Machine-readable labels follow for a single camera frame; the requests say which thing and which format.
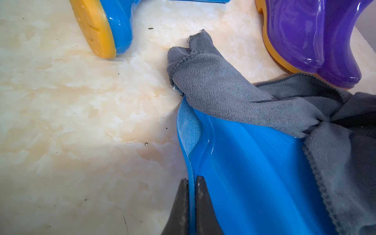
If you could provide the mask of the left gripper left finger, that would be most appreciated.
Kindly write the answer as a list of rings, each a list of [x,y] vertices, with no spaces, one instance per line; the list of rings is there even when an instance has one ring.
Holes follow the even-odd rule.
[[[167,224],[161,235],[189,234],[189,182],[180,181]]]

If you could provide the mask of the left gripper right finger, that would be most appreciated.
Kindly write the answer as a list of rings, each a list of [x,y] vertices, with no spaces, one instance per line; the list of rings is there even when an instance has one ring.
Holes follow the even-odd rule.
[[[214,212],[205,178],[197,176],[195,186],[195,222],[198,235],[224,235]]]

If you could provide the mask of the blue boot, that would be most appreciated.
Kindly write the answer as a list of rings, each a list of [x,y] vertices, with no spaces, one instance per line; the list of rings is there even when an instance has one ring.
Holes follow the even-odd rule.
[[[302,140],[227,121],[183,99],[177,135],[188,172],[189,234],[198,234],[198,189],[226,235],[334,235]]]
[[[133,15],[140,1],[70,1],[91,50],[100,58],[124,54],[133,41]]]

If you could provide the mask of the grey cloth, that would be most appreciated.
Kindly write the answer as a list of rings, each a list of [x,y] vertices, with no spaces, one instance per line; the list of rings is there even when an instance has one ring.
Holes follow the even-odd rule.
[[[376,232],[376,97],[295,73],[253,85],[202,31],[167,54],[172,87],[227,121],[270,127],[303,142],[335,235]]]

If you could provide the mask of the purple boot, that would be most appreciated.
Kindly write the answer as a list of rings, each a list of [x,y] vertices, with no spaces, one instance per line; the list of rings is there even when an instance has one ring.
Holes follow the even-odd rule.
[[[371,2],[349,0],[325,3],[324,64],[317,74],[334,86],[351,89],[362,78],[350,39],[357,19]]]
[[[256,1],[270,55],[293,73],[316,73],[324,64],[325,1]]]

